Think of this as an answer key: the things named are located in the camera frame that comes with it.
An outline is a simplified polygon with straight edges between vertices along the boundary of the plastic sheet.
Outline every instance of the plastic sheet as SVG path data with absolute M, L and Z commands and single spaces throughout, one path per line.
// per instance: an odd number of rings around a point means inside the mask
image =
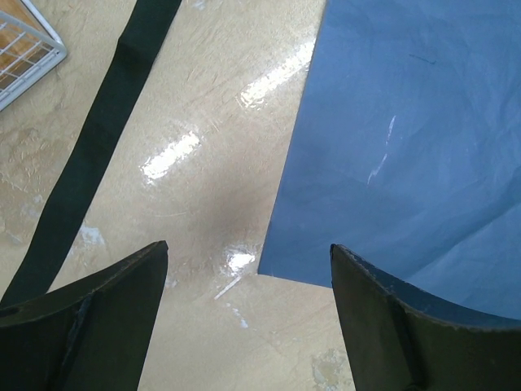
M 521 319 L 521 3 L 330 0 L 259 272 L 331 285 L 344 244 Z

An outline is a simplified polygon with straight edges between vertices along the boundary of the white basket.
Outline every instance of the white basket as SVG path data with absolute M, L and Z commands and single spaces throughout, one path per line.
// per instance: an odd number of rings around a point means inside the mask
M 21 2 L 47 34 L 0 11 L 0 34 L 9 37 L 5 47 L 0 47 L 0 55 L 9 62 L 0 69 L 0 111 L 67 56 L 61 38 L 42 14 L 29 0 Z M 28 49 L 16 54 L 10 51 L 15 46 Z

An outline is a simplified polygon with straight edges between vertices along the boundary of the black strap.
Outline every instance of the black strap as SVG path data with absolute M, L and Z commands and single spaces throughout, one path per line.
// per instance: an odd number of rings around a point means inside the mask
M 55 280 L 180 4 L 181 0 L 137 1 L 76 146 L 0 306 L 43 295 Z

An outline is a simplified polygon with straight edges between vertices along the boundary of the beige floor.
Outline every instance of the beige floor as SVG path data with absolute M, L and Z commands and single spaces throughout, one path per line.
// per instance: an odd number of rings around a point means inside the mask
M 34 2 L 70 56 L 0 113 L 2 290 L 134 5 Z M 185 0 L 178 12 L 53 287 L 168 241 L 141 390 L 354 389 L 332 291 L 256 275 L 323 5 Z

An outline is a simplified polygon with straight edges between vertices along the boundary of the blue tarp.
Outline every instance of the blue tarp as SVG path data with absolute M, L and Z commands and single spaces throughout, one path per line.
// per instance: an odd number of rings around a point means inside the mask
M 331 285 L 344 244 L 521 319 L 521 2 L 329 0 L 259 273 Z

